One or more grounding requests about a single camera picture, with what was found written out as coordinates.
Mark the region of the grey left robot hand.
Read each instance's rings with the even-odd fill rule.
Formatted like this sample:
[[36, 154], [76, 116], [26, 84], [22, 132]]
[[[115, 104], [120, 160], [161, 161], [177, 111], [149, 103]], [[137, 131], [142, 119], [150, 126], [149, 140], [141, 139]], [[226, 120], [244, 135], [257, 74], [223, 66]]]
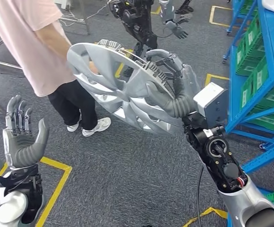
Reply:
[[149, 97], [165, 111], [183, 111], [190, 113], [195, 111], [193, 97], [200, 90], [195, 73], [188, 64], [184, 64], [175, 53], [163, 49], [147, 51], [146, 57], [157, 56], [166, 61], [165, 65], [173, 73], [174, 98], [161, 92], [156, 84], [147, 82]]

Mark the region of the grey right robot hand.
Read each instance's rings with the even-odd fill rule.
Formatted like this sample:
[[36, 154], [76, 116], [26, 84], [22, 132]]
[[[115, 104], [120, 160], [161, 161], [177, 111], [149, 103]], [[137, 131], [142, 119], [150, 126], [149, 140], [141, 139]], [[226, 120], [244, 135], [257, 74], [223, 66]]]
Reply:
[[39, 121], [39, 132], [35, 138], [32, 132], [32, 108], [25, 109], [26, 102], [20, 95], [11, 97], [2, 130], [6, 162], [11, 168], [24, 168], [39, 162], [45, 154], [50, 128], [42, 118]]

